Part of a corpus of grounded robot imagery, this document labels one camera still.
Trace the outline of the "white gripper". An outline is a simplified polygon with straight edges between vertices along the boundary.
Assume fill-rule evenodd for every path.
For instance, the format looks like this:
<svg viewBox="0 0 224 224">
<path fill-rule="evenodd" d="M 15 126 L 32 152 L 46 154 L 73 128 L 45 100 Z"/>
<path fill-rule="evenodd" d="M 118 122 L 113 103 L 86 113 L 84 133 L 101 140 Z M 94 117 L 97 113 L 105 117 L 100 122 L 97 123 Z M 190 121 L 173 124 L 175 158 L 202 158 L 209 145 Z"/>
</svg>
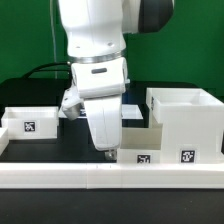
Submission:
<svg viewBox="0 0 224 224">
<path fill-rule="evenodd" d="M 95 148 L 99 151 L 118 149 L 122 139 L 122 94 L 128 81 L 126 59 L 73 63 L 71 68 L 78 96 L 84 100 Z"/>
</svg>

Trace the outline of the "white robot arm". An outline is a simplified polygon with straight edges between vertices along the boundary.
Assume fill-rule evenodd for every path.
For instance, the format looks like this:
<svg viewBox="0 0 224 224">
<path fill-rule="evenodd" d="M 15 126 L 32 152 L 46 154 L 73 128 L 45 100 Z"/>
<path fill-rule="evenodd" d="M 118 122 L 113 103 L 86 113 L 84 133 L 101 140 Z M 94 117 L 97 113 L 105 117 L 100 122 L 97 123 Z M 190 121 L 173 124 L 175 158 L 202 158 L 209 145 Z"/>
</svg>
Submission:
<svg viewBox="0 0 224 224">
<path fill-rule="evenodd" d="M 175 0 L 58 0 L 68 39 L 71 87 L 61 109 L 71 120 L 86 111 L 94 146 L 118 149 L 122 138 L 122 94 L 129 82 L 126 33 L 161 30 Z"/>
</svg>

